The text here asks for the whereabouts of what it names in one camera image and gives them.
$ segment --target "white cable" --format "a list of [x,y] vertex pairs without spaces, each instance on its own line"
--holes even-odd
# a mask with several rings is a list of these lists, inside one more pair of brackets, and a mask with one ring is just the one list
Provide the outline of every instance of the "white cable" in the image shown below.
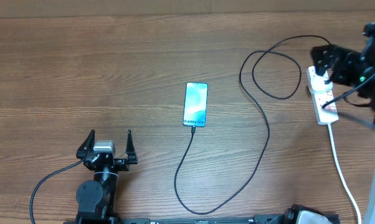
[[352,202],[352,205],[355,208],[356,216],[358,217],[358,224],[362,224],[361,212],[359,211],[358,205],[356,204],[354,197],[352,196],[351,192],[349,191],[349,189],[347,187],[347,184],[344,180],[343,173],[341,172],[341,169],[340,169],[339,164],[338,164],[337,153],[336,153],[336,148],[335,148],[335,140],[333,138],[333,132],[331,130],[331,124],[330,123],[327,124],[327,128],[329,129],[331,151],[333,152],[333,157],[335,159],[338,175],[341,179],[341,182],[343,183],[344,189],[347,192],[349,199]]

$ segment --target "power strip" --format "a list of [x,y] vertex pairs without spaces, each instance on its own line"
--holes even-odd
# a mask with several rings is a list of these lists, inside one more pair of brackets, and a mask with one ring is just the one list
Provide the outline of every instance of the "power strip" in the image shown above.
[[313,109],[315,110],[318,124],[326,125],[337,121],[338,115],[335,103],[328,105],[325,109],[322,108],[325,103],[334,98],[331,91],[333,83],[325,85],[325,81],[329,79],[327,71],[321,77],[315,73],[315,66],[312,66],[306,70],[306,77],[308,78],[308,87],[311,92]]

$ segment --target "blue phone screen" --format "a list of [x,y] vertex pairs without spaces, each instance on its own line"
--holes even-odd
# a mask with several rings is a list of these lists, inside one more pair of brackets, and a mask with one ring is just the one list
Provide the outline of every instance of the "blue phone screen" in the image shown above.
[[196,127],[206,125],[207,91],[206,83],[186,84],[183,125]]

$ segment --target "wooden tabletop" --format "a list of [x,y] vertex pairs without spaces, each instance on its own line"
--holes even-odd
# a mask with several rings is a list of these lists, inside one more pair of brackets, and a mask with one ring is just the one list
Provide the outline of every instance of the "wooden tabletop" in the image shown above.
[[[375,11],[0,19],[0,223],[30,223],[32,190],[47,174],[77,162],[76,150],[91,129],[97,139],[115,141],[117,156],[125,156],[132,130],[139,164],[120,173],[116,210],[123,218],[203,218],[182,208],[173,188],[191,135],[182,125],[186,83],[209,85],[207,126],[196,129],[178,189],[189,208],[206,212],[250,177],[267,137],[259,109],[239,87],[246,56],[303,34],[361,50],[363,25],[372,21]],[[250,73],[259,55],[247,62],[243,83],[272,135],[250,184],[205,217],[282,213],[300,203],[356,223],[307,88],[310,49],[324,44],[301,38],[277,48],[303,69],[288,100],[254,85]],[[289,95],[298,82],[297,66],[277,55],[266,56],[256,71],[260,85],[277,96]],[[336,86],[335,95],[347,89]],[[373,118],[346,103],[338,109]],[[345,119],[333,129],[341,169],[364,216],[374,133]],[[37,223],[74,219],[75,191],[92,178],[78,166],[45,182],[34,202]]]

